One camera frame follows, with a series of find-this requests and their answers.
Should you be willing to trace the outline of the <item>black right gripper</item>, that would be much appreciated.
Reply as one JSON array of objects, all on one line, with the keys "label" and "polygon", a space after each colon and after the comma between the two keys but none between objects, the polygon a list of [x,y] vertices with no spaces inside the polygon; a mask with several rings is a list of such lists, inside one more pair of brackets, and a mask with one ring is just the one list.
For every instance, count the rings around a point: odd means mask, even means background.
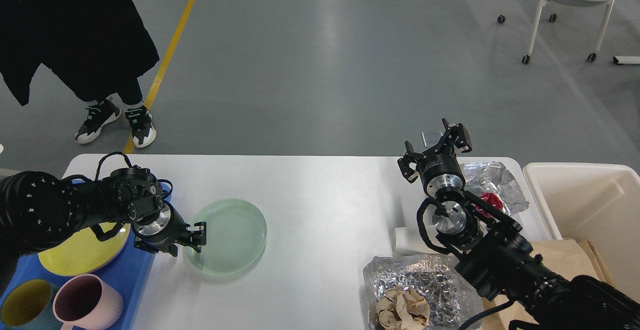
[{"label": "black right gripper", "polygon": [[[462,123],[450,123],[442,118],[444,133],[436,144],[436,154],[427,156],[415,152],[409,141],[404,142],[405,152],[397,160],[402,177],[413,184],[420,176],[423,191],[429,197],[436,197],[442,189],[464,190],[464,179],[457,156],[473,151],[473,144],[467,128]],[[411,167],[418,165],[418,170]]]}]

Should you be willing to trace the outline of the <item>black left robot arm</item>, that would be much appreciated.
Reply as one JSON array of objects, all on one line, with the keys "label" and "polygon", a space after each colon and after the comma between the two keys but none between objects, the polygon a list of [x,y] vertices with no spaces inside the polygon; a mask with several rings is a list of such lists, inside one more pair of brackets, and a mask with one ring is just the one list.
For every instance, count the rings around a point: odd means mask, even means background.
[{"label": "black left robot arm", "polygon": [[6,291],[23,256],[50,250],[90,229],[100,242],[130,225],[134,246],[151,254],[176,257],[178,246],[197,253],[207,243],[207,224],[186,223],[170,204],[172,183],[150,169],[132,164],[109,176],[76,174],[62,179],[24,171],[1,179],[1,291]]}]

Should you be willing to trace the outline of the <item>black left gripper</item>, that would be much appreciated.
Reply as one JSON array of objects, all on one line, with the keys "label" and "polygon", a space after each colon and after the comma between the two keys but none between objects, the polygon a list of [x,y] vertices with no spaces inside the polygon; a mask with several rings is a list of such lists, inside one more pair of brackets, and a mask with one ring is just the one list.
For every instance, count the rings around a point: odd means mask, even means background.
[{"label": "black left gripper", "polygon": [[206,221],[198,221],[194,225],[186,224],[183,217],[168,202],[163,203],[158,218],[150,224],[133,223],[133,228],[134,247],[150,254],[162,252],[177,257],[176,244],[190,247],[195,253],[200,254],[207,243]]}]

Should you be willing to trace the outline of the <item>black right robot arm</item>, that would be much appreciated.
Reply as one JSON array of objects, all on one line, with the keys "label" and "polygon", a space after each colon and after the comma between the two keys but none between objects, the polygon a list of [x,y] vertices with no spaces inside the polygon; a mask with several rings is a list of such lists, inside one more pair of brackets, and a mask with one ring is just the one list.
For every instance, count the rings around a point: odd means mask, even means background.
[{"label": "black right robot arm", "polygon": [[420,238],[430,250],[454,255],[455,271],[482,298],[507,297],[461,329],[519,303],[534,322],[512,320],[510,330],[637,330],[635,300],[592,276],[567,280],[551,271],[542,255],[531,255],[518,221],[466,189],[457,154],[473,150],[469,133],[462,123],[442,123],[437,143],[416,152],[406,141],[397,161],[403,178],[421,180],[426,195],[416,213]]}]

